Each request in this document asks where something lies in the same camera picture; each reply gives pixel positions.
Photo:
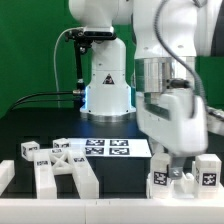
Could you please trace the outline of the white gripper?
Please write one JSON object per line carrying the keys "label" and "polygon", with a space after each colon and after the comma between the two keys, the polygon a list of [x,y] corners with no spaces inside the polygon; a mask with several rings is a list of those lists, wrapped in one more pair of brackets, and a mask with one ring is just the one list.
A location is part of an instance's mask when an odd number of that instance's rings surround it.
{"label": "white gripper", "polygon": [[208,147],[207,121],[203,100],[188,90],[161,94],[158,104],[147,104],[143,93],[136,93],[136,116],[139,130],[168,149],[168,174],[171,179],[182,177],[184,157],[203,154]]}

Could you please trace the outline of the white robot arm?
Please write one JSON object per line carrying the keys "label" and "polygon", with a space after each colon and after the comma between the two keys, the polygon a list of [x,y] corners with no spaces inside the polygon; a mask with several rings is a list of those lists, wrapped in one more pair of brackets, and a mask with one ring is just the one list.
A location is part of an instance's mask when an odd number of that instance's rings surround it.
{"label": "white robot arm", "polygon": [[165,147],[171,179],[187,157],[207,149],[207,107],[201,78],[188,60],[214,53],[224,0],[133,0],[139,129]]}

